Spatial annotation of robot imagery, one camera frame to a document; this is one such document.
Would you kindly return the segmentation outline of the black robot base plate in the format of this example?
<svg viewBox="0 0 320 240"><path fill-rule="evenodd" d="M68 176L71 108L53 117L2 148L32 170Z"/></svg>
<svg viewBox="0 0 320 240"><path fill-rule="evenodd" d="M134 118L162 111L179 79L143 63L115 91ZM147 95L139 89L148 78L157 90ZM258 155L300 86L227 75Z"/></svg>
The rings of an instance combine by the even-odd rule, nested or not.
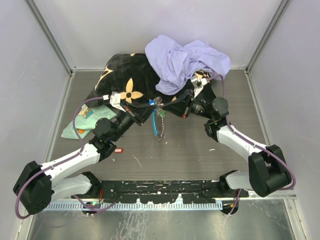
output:
<svg viewBox="0 0 320 240"><path fill-rule="evenodd" d="M103 180L89 193L78 194L82 200L102 199L123 204L174 203L182 197L183 204L215 203L218 198L234 199L237 190L223 192L212 180Z"/></svg>

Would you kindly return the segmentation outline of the lavender crumpled cloth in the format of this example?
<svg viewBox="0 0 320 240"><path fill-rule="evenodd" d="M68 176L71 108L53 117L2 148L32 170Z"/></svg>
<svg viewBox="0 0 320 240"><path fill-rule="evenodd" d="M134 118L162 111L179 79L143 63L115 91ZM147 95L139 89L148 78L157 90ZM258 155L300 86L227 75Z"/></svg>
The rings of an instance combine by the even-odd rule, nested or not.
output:
<svg viewBox="0 0 320 240"><path fill-rule="evenodd" d="M164 95L178 93L197 71L225 77L231 60L207 42L196 39L184 46L166 35L159 35L145 47L147 60L160 80L155 89Z"/></svg>

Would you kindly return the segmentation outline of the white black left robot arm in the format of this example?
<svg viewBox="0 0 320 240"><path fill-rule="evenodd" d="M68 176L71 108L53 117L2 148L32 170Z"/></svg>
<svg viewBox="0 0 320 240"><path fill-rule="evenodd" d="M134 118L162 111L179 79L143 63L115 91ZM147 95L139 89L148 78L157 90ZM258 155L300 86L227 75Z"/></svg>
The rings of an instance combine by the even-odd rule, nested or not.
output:
<svg viewBox="0 0 320 240"><path fill-rule="evenodd" d="M44 210L52 201L65 197L97 197L102 187L93 173L87 171L76 177L70 175L108 158L117 148L114 143L133 124L142 125L155 109L153 100L142 106L125 103L115 121L104 117L96 122L94 137L88 143L82 143L80 149L43 164L29 162L13 187L16 216L24 218L19 212L19 205L23 205L30 216Z"/></svg>

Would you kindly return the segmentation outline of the mint green cartoon cloth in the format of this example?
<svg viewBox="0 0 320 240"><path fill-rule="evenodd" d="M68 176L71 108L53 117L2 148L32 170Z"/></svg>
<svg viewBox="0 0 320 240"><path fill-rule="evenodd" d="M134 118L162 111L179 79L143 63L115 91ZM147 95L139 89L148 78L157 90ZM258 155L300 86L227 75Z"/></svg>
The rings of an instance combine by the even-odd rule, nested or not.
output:
<svg viewBox="0 0 320 240"><path fill-rule="evenodd" d="M95 128L96 123L99 119L107 118L111 120L115 116L116 113L105 105L89 108L84 104L81 111L75 118L75 128L79 136L83 139Z"/></svg>

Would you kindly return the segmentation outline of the blue tagged key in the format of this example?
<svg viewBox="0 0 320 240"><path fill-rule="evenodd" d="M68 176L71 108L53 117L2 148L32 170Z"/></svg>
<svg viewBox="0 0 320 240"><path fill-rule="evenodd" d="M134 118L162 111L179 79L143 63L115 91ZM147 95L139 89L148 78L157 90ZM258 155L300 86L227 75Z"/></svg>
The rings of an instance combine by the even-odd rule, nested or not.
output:
<svg viewBox="0 0 320 240"><path fill-rule="evenodd" d="M153 106L153 105L155 105L155 104L156 104L156 102L155 102L154 100L150 100L150 101L149 101L149 105L152 105L152 106Z"/></svg>

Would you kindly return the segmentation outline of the black floral pillow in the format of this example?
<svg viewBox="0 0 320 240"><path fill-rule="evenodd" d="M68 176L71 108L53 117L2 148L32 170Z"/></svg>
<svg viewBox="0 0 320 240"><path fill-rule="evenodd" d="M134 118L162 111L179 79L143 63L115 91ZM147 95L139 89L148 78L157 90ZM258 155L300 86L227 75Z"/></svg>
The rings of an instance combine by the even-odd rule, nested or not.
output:
<svg viewBox="0 0 320 240"><path fill-rule="evenodd" d="M121 102L134 105L146 105L156 98L161 99L162 105L167 105L181 98L185 92L194 93L195 86L188 79L185 86L173 95L166 95L156 90L160 77L151 67L144 53L115 54L112 56L101 73L94 89L87 96L92 99L86 105L97 108L109 105L108 100L97 99L113 92L120 94Z"/></svg>

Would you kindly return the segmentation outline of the red tagged key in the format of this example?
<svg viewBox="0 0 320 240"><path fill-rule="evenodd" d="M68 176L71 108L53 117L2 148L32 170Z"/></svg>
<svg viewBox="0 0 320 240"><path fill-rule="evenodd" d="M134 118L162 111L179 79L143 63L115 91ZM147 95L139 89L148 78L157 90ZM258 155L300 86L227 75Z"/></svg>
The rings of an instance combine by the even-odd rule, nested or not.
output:
<svg viewBox="0 0 320 240"><path fill-rule="evenodd" d="M116 148L114 150L115 153L123 153L124 152L124 149L123 148Z"/></svg>

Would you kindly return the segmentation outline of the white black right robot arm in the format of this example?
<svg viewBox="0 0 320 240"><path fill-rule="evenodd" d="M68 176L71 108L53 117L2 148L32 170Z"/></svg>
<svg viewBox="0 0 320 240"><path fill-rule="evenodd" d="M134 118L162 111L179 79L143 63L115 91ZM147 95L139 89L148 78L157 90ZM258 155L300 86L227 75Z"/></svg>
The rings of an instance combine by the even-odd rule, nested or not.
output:
<svg viewBox="0 0 320 240"><path fill-rule="evenodd" d="M219 177L219 191L223 196L231 197L237 190L250 190L260 197L266 197L296 185L296 178L281 148L261 144L231 125L227 119L228 101L223 97L208 100L202 93L193 97L192 91L188 90L180 98L165 104L163 109L181 118L189 114L207 118L204 125L207 136L247 161L247 171L233 170Z"/></svg>

